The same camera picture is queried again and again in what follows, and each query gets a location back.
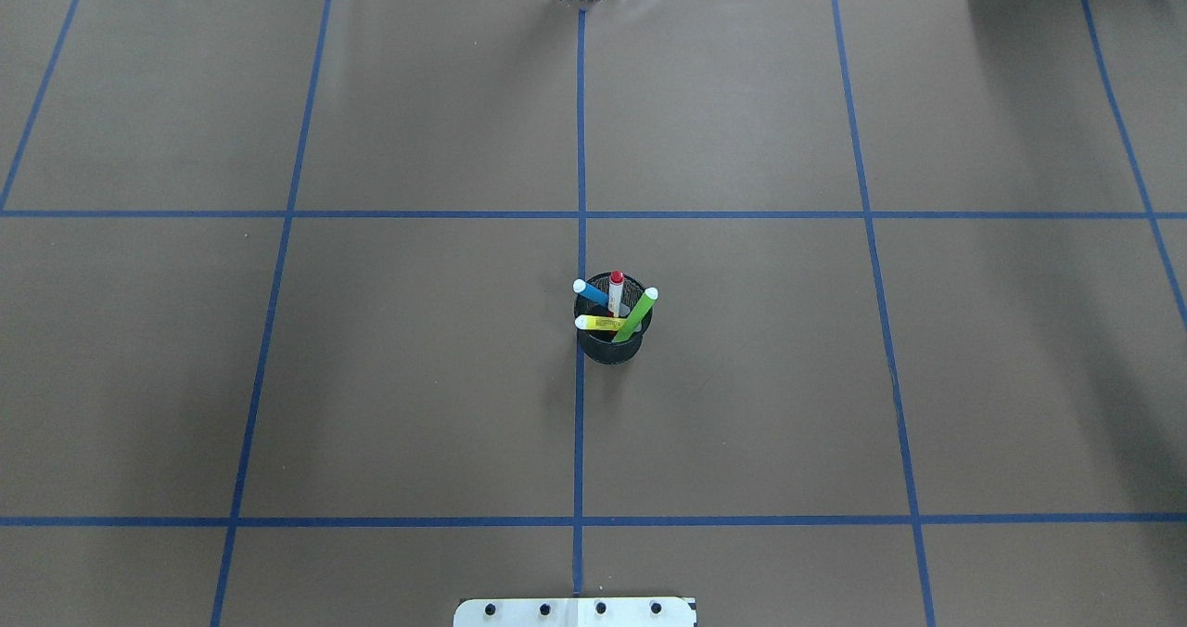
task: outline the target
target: pen holder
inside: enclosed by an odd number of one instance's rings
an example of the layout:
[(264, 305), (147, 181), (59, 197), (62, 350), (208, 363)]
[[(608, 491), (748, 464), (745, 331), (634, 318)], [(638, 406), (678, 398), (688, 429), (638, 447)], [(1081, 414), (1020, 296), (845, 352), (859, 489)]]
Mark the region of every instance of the pen holder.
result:
[[(643, 296), (646, 290), (645, 285), (639, 284), (630, 276), (624, 276), (626, 281), (622, 284), (622, 302), (626, 305), (634, 308), (639, 304), (639, 299)], [(602, 290), (603, 293), (610, 290), (610, 273), (603, 272), (602, 274), (596, 274), (585, 280), (590, 286)], [(577, 331), (577, 343), (582, 346), (582, 350), (585, 355), (592, 357), (595, 362), (602, 365), (618, 365), (629, 361), (636, 353), (639, 348), (643, 346), (643, 335), (647, 332), (647, 327), (652, 324), (652, 314), (655, 310), (649, 310), (647, 316), (643, 317), (642, 322), (639, 324), (639, 332), (631, 334), (630, 338), (626, 342), (614, 343), (610, 340), (614, 338), (614, 332), (607, 331), (589, 331), (578, 330)], [(580, 315), (594, 315), (594, 316), (607, 316), (609, 310), (602, 305), (594, 304), (586, 298), (577, 296), (577, 300), (573, 303), (573, 318)]]

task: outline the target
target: gray tabletop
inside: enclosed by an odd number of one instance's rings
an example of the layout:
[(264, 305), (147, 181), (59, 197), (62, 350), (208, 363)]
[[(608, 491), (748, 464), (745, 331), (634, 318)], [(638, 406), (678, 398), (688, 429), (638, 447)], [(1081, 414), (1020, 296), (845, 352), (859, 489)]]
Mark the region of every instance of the gray tabletop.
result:
[[(0, 0), (0, 623), (1182, 625), (1185, 36)], [(609, 270), (661, 290), (614, 367)]]

